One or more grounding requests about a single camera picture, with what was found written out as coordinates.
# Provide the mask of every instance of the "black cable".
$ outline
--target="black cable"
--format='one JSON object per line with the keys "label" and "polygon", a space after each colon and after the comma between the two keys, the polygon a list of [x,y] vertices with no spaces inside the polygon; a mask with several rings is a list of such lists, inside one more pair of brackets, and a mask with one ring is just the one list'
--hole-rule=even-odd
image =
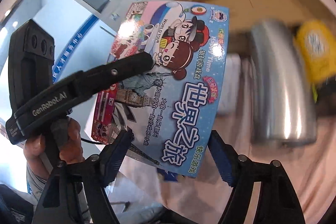
{"label": "black cable", "polygon": [[86,143],[92,143],[92,144],[103,144],[103,143],[99,143],[99,142],[93,142],[93,141],[90,141],[90,140],[87,140],[87,139],[83,139],[83,138],[81,138],[81,140],[82,140],[83,142],[86,142]]}

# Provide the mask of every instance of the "silver thermos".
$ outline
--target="silver thermos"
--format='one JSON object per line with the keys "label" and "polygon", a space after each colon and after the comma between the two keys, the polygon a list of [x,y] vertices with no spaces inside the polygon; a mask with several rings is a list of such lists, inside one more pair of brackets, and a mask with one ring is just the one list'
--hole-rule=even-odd
{"label": "silver thermos", "polygon": [[311,88],[289,29],[277,20],[252,28],[255,143],[288,146],[316,141]]}

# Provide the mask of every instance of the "big ben illustration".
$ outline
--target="big ben illustration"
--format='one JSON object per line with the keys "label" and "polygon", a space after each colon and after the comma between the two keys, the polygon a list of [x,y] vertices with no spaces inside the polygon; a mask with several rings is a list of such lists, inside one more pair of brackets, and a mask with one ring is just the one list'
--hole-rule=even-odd
{"label": "big ben illustration", "polygon": [[153,104],[153,98],[148,97],[146,94],[144,96],[140,96],[132,90],[121,88],[117,91],[115,101],[131,107],[152,106]]}

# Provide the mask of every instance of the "cartoon girl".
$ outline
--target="cartoon girl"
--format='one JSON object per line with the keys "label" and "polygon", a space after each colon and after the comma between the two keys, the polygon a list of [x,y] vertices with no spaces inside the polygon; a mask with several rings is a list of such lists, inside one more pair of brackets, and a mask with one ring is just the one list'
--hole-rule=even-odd
{"label": "cartoon girl", "polygon": [[195,41],[198,43],[198,45],[194,43],[195,51],[204,46],[210,38],[208,27],[204,24],[203,20],[197,20],[196,16],[184,21],[180,21],[179,19],[176,20],[164,32],[162,37],[167,39],[168,42],[171,40],[179,40],[188,43]]}
{"label": "cartoon girl", "polygon": [[194,52],[197,48],[197,42],[190,44],[184,41],[175,40],[166,45],[159,53],[154,53],[154,59],[157,65],[165,66],[173,73],[176,80],[182,80],[186,77],[186,67],[191,63]]}

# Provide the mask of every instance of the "board game box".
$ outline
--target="board game box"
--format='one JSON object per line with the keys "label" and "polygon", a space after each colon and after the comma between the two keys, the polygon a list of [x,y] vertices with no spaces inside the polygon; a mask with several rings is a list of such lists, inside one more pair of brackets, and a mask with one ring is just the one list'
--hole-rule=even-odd
{"label": "board game box", "polygon": [[131,128],[128,156],[196,177],[222,88],[228,12],[188,1],[132,4],[108,62],[145,51],[153,68],[98,93],[92,138],[113,143]]}

